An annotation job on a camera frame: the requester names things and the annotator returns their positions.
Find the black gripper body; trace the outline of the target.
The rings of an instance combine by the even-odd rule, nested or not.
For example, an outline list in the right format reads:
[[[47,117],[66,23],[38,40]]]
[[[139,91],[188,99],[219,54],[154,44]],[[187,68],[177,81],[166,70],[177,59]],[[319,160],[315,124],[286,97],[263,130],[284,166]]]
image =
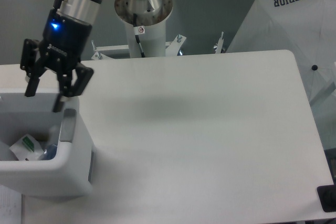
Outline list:
[[[91,30],[91,24],[61,15],[53,8],[39,43],[39,75],[51,70],[61,76],[73,71],[79,76],[92,76],[92,69],[81,63]]]

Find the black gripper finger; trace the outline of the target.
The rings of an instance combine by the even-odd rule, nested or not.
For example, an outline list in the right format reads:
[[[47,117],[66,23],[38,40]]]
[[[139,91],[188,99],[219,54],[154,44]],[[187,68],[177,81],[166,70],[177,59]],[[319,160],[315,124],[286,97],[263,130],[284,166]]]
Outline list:
[[[37,60],[39,53],[39,41],[34,39],[25,39],[20,60],[20,68],[26,72],[29,78],[25,91],[26,97],[33,97],[36,94],[40,77],[45,73],[46,69],[40,65],[41,60]]]
[[[65,69],[62,64],[58,65],[56,70],[57,80],[59,83],[59,93],[56,96],[53,106],[53,112],[58,113],[64,106],[63,98],[72,98],[82,95],[94,74],[92,68],[77,63],[75,68]]]

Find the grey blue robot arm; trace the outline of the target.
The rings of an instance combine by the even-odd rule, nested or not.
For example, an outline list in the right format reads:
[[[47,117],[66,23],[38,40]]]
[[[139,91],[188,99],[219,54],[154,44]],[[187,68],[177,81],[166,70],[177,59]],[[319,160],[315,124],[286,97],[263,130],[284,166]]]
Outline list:
[[[102,0],[54,0],[42,40],[25,39],[20,68],[26,72],[25,96],[36,94],[40,77],[50,70],[57,76],[59,93],[54,112],[63,98],[79,96],[94,71],[81,63],[81,54]],[[118,15],[132,28],[162,23],[171,13],[172,0],[115,0]]]

